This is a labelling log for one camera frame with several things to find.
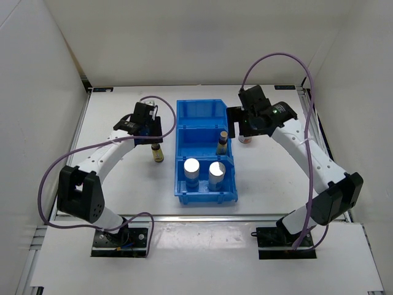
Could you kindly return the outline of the white-lid sauce jar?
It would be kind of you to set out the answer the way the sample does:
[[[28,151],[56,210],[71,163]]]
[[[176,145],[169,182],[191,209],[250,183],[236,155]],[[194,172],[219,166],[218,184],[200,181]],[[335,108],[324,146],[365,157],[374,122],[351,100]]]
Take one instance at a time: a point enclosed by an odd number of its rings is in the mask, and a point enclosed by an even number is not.
[[[238,140],[239,140],[241,143],[243,143],[243,144],[249,144],[249,143],[251,143],[251,141],[252,141],[252,137],[240,135],[240,136],[238,137]]]

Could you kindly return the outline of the blue-label silver-lid shaker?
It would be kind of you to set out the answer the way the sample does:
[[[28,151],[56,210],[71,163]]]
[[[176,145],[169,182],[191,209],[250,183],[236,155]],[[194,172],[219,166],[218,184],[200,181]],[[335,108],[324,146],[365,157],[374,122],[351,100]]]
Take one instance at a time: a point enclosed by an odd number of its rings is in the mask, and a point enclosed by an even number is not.
[[[199,184],[200,163],[197,159],[189,158],[184,162],[185,183],[194,188]]]
[[[219,191],[223,185],[226,168],[222,162],[213,162],[209,166],[208,188],[210,191]]]

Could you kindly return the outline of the yellow-label brown bottle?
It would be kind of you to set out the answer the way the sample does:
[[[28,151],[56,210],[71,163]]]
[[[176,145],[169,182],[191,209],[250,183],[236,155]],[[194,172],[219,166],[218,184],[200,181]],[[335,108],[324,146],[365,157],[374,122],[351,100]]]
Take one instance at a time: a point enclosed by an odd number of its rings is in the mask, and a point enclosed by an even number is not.
[[[164,161],[163,151],[159,143],[151,145],[152,155],[155,162],[160,163]]]
[[[225,155],[227,153],[227,146],[228,146],[228,133],[225,130],[223,130],[220,132],[219,135],[216,154]]]

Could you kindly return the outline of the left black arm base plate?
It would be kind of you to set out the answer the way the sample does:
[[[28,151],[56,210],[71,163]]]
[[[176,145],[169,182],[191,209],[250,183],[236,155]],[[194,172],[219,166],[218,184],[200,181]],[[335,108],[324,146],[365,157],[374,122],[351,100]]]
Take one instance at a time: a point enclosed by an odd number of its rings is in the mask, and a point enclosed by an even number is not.
[[[90,256],[93,258],[146,258],[150,228],[129,225],[116,234],[95,230]]]

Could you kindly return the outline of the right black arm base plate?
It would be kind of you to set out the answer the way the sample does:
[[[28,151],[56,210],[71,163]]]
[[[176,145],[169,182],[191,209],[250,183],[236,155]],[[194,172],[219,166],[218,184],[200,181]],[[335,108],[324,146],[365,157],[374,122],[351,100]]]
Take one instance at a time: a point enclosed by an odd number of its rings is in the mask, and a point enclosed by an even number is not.
[[[257,239],[260,260],[293,260],[316,259],[316,251],[311,248],[314,241],[311,234],[307,234],[300,246],[292,249],[292,244],[300,234],[287,238],[277,227],[257,227],[251,233]]]

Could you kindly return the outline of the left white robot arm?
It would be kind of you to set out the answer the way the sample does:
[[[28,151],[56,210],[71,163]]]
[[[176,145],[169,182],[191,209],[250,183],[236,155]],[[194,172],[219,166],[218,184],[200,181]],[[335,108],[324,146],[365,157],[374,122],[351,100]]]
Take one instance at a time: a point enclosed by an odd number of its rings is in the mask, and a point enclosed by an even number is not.
[[[102,183],[117,163],[137,145],[161,143],[161,118],[151,116],[144,125],[131,122],[127,117],[115,124],[106,145],[74,167],[65,166],[60,171],[57,209],[77,217],[107,232],[115,246],[128,241],[129,231],[125,220],[105,205]]]

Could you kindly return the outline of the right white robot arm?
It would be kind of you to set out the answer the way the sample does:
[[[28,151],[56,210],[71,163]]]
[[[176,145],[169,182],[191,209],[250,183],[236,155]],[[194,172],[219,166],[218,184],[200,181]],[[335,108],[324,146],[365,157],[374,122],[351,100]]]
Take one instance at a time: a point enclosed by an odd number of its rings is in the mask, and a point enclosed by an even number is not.
[[[227,108],[229,137],[235,125],[245,137],[267,135],[281,145],[311,181],[310,193],[316,193],[305,205],[277,223],[276,239],[285,246],[293,244],[303,230],[326,226],[353,208],[364,180],[360,174],[348,173],[337,165],[304,129],[297,113],[284,102],[253,111],[242,107]]]

